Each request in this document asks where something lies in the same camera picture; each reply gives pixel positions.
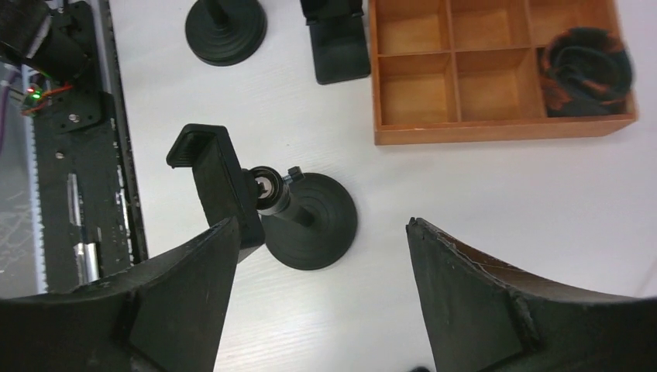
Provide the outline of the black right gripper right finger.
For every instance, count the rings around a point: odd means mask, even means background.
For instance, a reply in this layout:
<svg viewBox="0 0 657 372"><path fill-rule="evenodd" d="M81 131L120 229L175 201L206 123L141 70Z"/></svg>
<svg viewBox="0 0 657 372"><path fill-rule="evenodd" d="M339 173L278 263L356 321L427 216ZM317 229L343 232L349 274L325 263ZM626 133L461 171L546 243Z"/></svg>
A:
<svg viewBox="0 0 657 372"><path fill-rule="evenodd" d="M406 227L439 371L654 371L656 300L573 287L413 218Z"/></svg>

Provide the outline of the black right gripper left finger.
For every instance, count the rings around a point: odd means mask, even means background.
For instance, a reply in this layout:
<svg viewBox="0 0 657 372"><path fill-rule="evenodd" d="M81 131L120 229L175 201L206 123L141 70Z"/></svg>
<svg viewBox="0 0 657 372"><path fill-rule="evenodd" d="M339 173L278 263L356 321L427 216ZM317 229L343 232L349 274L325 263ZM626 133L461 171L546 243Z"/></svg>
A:
<svg viewBox="0 0 657 372"><path fill-rule="evenodd" d="M3 371L211 371L239 255L235 219L67 293L1 302Z"/></svg>

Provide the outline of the black round base phone stand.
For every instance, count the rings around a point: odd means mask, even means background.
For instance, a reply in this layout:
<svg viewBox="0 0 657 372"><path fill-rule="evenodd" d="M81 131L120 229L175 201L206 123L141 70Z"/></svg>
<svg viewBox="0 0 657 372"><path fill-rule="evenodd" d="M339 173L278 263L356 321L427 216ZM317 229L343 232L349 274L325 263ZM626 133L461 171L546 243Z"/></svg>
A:
<svg viewBox="0 0 657 372"><path fill-rule="evenodd" d="M172 168L189 167L209 225L238 223L239 261L261 246L283 265L320 270L352 246L358 214L350 193L335 179L292 167L239 163L224 126L187 124L167 154Z"/></svg>

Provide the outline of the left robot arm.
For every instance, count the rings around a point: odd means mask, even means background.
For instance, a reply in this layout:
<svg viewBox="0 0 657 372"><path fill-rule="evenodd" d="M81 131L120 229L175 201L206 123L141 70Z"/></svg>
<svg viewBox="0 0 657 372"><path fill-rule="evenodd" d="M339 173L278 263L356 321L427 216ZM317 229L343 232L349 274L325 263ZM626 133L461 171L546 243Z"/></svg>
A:
<svg viewBox="0 0 657 372"><path fill-rule="evenodd" d="M90 64L80 44L56 28L45 1L1 1L1 61L55 81L72 81Z"/></svg>

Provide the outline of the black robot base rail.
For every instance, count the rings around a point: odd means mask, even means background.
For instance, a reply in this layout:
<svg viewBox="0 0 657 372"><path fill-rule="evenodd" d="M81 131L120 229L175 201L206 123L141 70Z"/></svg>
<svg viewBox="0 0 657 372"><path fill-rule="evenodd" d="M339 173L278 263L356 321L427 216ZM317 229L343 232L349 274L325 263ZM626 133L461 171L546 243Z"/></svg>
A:
<svg viewBox="0 0 657 372"><path fill-rule="evenodd" d="M50 5L53 24L91 63L26 119L40 293L72 290L149 256L110 4Z"/></svg>

